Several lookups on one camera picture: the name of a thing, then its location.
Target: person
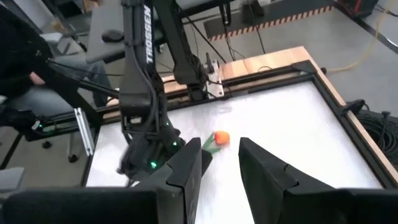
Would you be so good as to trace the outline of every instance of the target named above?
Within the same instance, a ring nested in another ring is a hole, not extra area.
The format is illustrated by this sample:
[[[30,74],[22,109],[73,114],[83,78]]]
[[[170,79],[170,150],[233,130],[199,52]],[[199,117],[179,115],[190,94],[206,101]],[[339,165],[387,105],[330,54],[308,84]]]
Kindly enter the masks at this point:
[[[264,16],[264,9],[258,0],[241,0],[242,22],[252,24],[255,17]]]
[[[17,98],[34,85],[45,85],[38,74],[21,60],[27,56],[27,49],[39,50],[61,65],[89,72],[49,64],[58,73],[72,78],[88,78],[91,82],[111,88],[107,76],[94,74],[106,73],[104,62],[86,63],[85,58],[79,55],[53,57],[49,45],[30,25],[0,5],[0,95]],[[106,105],[108,96],[94,92],[93,99],[97,107],[102,107]]]

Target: black metal frame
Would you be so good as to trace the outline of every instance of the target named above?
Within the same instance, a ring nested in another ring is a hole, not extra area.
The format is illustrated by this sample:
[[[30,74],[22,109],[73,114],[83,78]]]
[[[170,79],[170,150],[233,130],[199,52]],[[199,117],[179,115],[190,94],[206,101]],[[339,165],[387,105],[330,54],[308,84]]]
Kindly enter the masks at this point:
[[[303,62],[298,62],[291,64],[289,66],[285,67],[280,67],[280,68],[275,68],[272,70],[267,70],[265,72],[257,72],[253,73],[251,75],[245,75],[242,77],[237,77],[237,78],[232,78],[229,80],[224,81],[224,85],[228,86],[228,88],[234,87],[236,85],[240,84],[245,84],[245,83],[250,83],[258,80],[262,80],[265,78],[271,78],[271,77],[277,77],[280,75],[285,75],[289,73],[294,73],[294,72],[299,72],[303,73],[301,75],[297,75],[291,78],[283,78],[281,80],[276,80],[273,82],[269,83],[264,83],[264,84],[258,84],[258,85],[252,85],[247,88],[242,88],[239,90],[227,92],[224,97],[217,98],[217,99],[212,99],[212,100],[203,100],[203,101],[196,101],[196,102],[184,102],[184,103],[169,103],[169,111],[171,110],[177,110],[180,108],[186,108],[189,106],[196,106],[204,103],[210,103],[213,101],[218,101],[218,100],[227,100],[228,98],[235,97],[235,96],[241,96],[241,95],[247,95],[250,93],[256,93],[259,91],[265,91],[265,90],[270,90],[273,88],[279,88],[283,86],[288,86],[288,85],[293,85],[297,83],[303,83],[303,82],[312,82],[327,105],[329,106],[329,109],[333,112],[341,126],[344,128],[346,131],[347,135],[350,137],[354,145],[356,146],[357,150],[363,157],[363,159],[366,161],[368,166],[371,168],[373,171],[374,175],[377,177],[378,181],[380,181],[381,185],[386,188],[386,189],[396,189],[398,188],[398,183],[397,181],[393,178],[393,176],[390,174],[390,172],[386,169],[380,158],[377,156],[377,154],[373,151],[373,148],[369,145],[367,140],[364,138],[364,136],[359,132],[351,118],[348,117],[347,114],[341,115],[341,110],[343,106],[339,104],[337,99],[335,98],[334,94],[330,91],[330,89],[327,87],[326,83],[320,78],[319,74],[317,73],[315,67],[312,65],[311,61],[303,61]],[[178,91],[178,92],[173,92],[169,93],[167,95],[169,100],[180,98],[183,96],[187,96],[186,91]],[[113,122],[117,122],[119,119],[113,118]],[[83,177],[81,180],[82,186],[85,186],[88,174],[90,173],[90,166],[92,163],[92,157],[88,159],[87,166],[85,169],[85,172],[83,173]]]

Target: green led light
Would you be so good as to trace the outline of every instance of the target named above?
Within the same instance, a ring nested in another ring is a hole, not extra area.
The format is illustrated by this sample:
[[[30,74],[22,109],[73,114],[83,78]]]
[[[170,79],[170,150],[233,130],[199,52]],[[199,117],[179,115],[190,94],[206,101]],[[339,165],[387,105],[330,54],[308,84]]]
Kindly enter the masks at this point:
[[[150,166],[152,167],[152,169],[155,169],[157,167],[156,162],[150,162]]]

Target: carrot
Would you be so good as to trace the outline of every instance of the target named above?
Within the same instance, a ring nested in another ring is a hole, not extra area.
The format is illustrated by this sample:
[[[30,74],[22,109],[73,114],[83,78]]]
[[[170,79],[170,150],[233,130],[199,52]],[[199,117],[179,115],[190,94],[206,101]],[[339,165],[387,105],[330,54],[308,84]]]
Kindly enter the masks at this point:
[[[214,133],[214,139],[217,145],[223,145],[229,143],[229,134],[225,131],[216,131]]]

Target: white table surface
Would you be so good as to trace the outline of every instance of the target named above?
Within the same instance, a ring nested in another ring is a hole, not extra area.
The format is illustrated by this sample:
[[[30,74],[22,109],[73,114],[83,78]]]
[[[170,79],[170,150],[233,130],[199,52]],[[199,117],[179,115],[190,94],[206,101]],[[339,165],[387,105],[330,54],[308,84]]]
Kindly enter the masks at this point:
[[[240,137],[332,187],[381,188],[310,82],[171,111],[169,118],[187,141],[204,143],[216,130],[231,135],[202,178],[196,223],[253,223],[239,170]],[[119,123],[101,128],[87,187],[125,186],[116,169],[126,146]]]

